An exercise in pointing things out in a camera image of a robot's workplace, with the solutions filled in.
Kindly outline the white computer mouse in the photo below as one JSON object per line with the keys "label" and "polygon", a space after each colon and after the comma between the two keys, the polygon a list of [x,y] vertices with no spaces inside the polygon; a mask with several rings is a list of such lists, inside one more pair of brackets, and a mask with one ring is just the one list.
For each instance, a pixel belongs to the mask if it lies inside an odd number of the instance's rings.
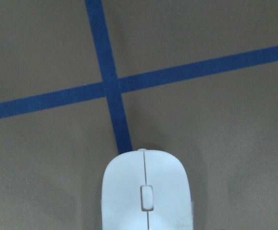
{"label": "white computer mouse", "polygon": [[104,230],[191,230],[188,177],[173,155],[139,149],[115,157],[102,179]]}

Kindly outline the blue tape line crossing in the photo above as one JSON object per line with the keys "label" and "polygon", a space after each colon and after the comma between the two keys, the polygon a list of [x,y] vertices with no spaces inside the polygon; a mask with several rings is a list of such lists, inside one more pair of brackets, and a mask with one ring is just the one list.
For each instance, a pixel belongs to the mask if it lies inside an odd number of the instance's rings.
{"label": "blue tape line crossing", "polygon": [[127,125],[125,110],[120,92],[119,81],[114,63],[110,38],[100,0],[85,1],[94,46],[99,63],[102,83],[110,112],[112,128],[118,153],[131,151],[132,144]]}

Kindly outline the blue tape line long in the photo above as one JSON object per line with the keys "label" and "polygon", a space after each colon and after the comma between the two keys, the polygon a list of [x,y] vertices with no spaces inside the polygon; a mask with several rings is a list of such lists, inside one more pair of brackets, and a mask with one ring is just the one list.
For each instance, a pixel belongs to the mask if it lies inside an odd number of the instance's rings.
{"label": "blue tape line long", "polygon": [[[278,46],[213,58],[118,79],[121,93],[278,61]],[[0,103],[0,119],[105,97],[102,82]]]}

